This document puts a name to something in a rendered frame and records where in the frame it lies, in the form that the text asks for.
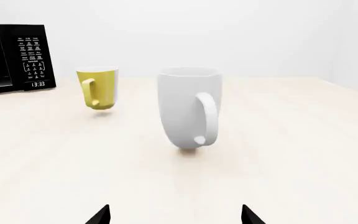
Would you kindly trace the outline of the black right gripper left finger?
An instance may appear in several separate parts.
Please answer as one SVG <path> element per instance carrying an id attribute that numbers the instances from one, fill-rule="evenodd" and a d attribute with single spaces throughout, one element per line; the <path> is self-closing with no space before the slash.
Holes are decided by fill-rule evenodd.
<path id="1" fill-rule="evenodd" d="M 94 216 L 92 216 L 85 224 L 110 224 L 111 213 L 109 205 L 105 205 Z"/>

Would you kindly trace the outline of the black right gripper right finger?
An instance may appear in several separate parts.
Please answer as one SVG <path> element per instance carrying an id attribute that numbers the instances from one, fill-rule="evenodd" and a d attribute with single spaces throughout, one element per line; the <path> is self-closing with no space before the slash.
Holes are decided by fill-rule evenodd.
<path id="1" fill-rule="evenodd" d="M 266 224 L 247 205 L 242 205 L 242 224 Z"/>

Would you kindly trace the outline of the yellow and white mug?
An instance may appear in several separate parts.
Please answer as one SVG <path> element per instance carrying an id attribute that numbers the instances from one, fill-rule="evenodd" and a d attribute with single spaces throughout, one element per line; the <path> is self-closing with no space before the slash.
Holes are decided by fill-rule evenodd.
<path id="1" fill-rule="evenodd" d="M 87 107 L 108 110 L 118 99 L 119 69 L 112 66 L 80 67 L 76 70 Z"/>

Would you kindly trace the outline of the black microwave oven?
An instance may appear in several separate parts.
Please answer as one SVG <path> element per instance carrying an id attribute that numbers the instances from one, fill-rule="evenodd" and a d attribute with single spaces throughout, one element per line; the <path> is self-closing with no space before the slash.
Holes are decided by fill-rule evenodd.
<path id="1" fill-rule="evenodd" d="M 0 93 L 56 86 L 45 26 L 0 24 Z"/>

